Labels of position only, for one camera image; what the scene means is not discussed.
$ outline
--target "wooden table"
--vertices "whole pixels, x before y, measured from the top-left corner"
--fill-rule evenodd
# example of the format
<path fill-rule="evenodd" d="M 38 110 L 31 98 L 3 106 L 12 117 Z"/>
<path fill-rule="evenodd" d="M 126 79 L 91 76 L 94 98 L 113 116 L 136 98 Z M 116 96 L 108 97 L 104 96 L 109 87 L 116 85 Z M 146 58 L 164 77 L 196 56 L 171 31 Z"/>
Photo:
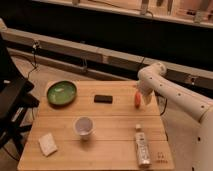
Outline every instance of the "wooden table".
<path fill-rule="evenodd" d="M 156 99 L 134 107 L 135 81 L 79 81 L 75 101 L 52 108 L 44 95 L 18 170 L 139 170 L 135 150 L 135 125 L 140 123 L 149 142 L 150 170 L 173 170 L 174 165 Z M 95 94 L 112 95 L 113 103 L 94 103 Z M 91 139 L 80 141 L 73 130 L 79 116 L 94 122 Z M 51 132 L 58 151 L 42 155 L 38 138 Z"/>

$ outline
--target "paper cup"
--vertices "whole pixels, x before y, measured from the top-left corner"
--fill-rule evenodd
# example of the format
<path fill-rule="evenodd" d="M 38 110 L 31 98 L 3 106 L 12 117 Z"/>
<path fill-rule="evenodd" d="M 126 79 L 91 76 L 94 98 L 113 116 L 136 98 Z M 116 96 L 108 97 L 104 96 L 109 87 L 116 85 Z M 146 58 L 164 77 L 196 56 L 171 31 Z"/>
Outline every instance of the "paper cup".
<path fill-rule="evenodd" d="M 76 120 L 74 129 L 82 140 L 88 140 L 92 133 L 93 122 L 88 117 L 80 117 Z"/>

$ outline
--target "green bowl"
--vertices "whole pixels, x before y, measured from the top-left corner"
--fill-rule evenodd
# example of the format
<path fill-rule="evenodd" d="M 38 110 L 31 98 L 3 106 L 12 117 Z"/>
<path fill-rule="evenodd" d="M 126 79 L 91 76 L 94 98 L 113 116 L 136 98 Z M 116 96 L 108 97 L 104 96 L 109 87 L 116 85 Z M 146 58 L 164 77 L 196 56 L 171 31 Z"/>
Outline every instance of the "green bowl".
<path fill-rule="evenodd" d="M 48 102 L 56 106 L 64 106 L 71 103 L 77 94 L 77 88 L 74 83 L 69 81 L 60 81 L 53 84 L 47 91 Z"/>

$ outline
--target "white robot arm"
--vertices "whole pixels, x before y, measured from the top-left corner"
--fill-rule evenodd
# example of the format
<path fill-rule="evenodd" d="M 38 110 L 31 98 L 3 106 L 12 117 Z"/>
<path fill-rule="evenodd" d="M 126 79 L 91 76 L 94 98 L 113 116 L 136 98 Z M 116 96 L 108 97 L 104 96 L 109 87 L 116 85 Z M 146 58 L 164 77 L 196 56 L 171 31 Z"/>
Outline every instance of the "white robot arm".
<path fill-rule="evenodd" d="M 194 154 L 193 171 L 213 169 L 213 100 L 172 83 L 163 76 L 166 67 L 154 63 L 138 72 L 138 89 L 144 98 L 153 90 L 176 103 L 201 124 Z"/>

